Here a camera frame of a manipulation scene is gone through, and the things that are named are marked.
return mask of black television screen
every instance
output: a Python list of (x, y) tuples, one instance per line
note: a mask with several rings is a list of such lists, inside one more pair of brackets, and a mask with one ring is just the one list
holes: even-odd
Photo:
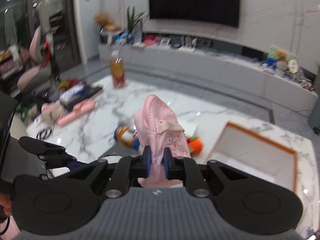
[(186, 19), (239, 26), (240, 0), (149, 0), (150, 19)]

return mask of plastic bottle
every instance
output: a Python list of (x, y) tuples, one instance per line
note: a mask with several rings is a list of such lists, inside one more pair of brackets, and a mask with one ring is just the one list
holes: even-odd
[(115, 89), (125, 87), (125, 75), (123, 60), (119, 57), (119, 51), (115, 50), (111, 54), (110, 71), (112, 83)]

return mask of white marble tabletop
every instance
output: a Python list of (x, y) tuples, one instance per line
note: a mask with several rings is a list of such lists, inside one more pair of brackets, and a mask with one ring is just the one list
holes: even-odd
[[(312, 142), (268, 122), (215, 105), (198, 98), (174, 91), (129, 80), (123, 90), (114, 90), (111, 77), (107, 76), (95, 85), (103, 85), (104, 91), (95, 98), (97, 108), (90, 114), (74, 121), (64, 128), (54, 127), (47, 142), (59, 144), (79, 161), (90, 163), (99, 158), (113, 145), (113, 133), (121, 118), (133, 116), (144, 103), (145, 98), (155, 94), (167, 103), (178, 118), (198, 124), (198, 135), (204, 149), (195, 160), (204, 164), (206, 157), (218, 139), (226, 122), (233, 121), (277, 141), (298, 153), (297, 195), (303, 203), (303, 216), (297, 231), (306, 227), (319, 227), (319, 179)], [(42, 124), (27, 128), (29, 136), (35, 138)]]

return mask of printed cartoon pattern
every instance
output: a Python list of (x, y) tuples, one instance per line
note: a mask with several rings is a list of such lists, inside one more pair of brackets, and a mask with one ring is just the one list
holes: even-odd
[(182, 148), (182, 142), (180, 141), (180, 135), (173, 135), (168, 133), (164, 140), (164, 147), (169, 147), (172, 155), (176, 155)]

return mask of pink pencil case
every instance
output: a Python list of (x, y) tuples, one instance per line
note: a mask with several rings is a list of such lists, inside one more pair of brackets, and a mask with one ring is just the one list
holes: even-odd
[(60, 127), (66, 126), (67, 124), (80, 118), (85, 113), (95, 109), (95, 106), (96, 106), (96, 103), (93, 102), (92, 99), (89, 98), (89, 99), (83, 100), (82, 102), (80, 102), (79, 104), (76, 104), (73, 107), (73, 111), (71, 113), (66, 114), (64, 117), (61, 117), (58, 120), (58, 125)]

